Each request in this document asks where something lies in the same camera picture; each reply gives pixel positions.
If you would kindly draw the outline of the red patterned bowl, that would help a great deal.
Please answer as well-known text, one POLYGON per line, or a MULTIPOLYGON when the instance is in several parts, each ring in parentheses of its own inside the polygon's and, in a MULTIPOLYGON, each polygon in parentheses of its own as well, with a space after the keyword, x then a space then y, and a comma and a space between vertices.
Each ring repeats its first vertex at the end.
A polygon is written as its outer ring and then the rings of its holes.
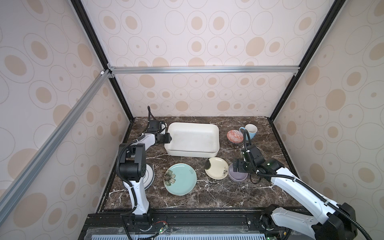
POLYGON ((244 136, 243 133, 239 130, 230 130, 227 132, 228 140, 233 144, 239 144, 243 142, 244 136))

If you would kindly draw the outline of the green flower plate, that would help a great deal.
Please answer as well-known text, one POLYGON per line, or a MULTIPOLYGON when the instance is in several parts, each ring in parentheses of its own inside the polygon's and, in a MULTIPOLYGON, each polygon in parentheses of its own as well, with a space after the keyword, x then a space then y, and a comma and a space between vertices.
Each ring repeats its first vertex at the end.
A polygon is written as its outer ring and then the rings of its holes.
POLYGON ((197 174, 190 165, 179 163, 166 170, 163 182, 169 193, 176 196, 184 196, 195 187, 197 174))

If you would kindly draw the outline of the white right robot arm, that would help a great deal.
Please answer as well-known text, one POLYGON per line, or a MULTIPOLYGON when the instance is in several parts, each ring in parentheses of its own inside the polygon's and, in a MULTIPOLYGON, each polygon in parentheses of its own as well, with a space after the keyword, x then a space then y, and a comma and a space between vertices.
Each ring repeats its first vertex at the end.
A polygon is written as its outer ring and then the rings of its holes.
POLYGON ((357 222, 352 206, 347 203, 340 205, 320 194, 278 160, 265 159, 255 145, 246 143, 241 152, 242 158, 233 162, 236 172, 256 174, 266 179, 310 212, 309 215, 304 215, 270 205, 260 218, 265 230, 286 228, 315 240, 353 240, 358 233, 362 233, 367 240, 371 239, 368 232, 357 222))

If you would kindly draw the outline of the purple bowl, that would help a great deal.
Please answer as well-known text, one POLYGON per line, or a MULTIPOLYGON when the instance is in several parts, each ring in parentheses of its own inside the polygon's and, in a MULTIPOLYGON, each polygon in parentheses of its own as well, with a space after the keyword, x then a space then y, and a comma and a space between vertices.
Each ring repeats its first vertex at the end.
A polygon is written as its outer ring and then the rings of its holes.
POLYGON ((230 164, 229 165, 229 172, 228 172, 228 175, 230 177, 231 180, 235 181, 235 182, 243 182, 247 179, 248 177, 248 173, 239 173, 239 172, 235 172, 234 171, 234 168, 233 168, 233 164, 230 164))

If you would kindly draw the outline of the white plastic bin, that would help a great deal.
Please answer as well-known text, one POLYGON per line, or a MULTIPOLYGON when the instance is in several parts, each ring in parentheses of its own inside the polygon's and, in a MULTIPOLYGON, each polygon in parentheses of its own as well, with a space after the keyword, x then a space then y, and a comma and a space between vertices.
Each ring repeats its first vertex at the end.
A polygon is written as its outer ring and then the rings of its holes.
POLYGON ((220 150, 219 128, 213 124, 172 123, 172 137, 164 147, 170 156, 212 158, 220 150))

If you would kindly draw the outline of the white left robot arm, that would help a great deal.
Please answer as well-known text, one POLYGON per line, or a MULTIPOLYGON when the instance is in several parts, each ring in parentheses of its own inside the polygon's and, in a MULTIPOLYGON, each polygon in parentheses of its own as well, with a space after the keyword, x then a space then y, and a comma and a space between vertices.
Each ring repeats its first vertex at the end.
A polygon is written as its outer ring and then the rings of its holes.
POLYGON ((132 203, 131 214, 145 215, 149 210, 144 187, 147 171, 147 150, 154 145, 169 144, 172 137, 169 133, 145 133, 138 139, 119 146, 116 160, 116 174, 129 191, 132 203))

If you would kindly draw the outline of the blue mug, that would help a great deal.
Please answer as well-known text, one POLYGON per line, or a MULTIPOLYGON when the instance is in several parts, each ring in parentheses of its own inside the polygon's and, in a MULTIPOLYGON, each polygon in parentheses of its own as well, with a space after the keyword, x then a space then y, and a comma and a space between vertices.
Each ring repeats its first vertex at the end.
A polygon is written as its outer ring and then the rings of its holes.
POLYGON ((247 124, 244 127, 239 128, 239 131, 242 133, 244 132, 244 130, 248 131, 250 140, 252 140, 255 137, 256 133, 258 132, 257 126, 253 124, 247 124))

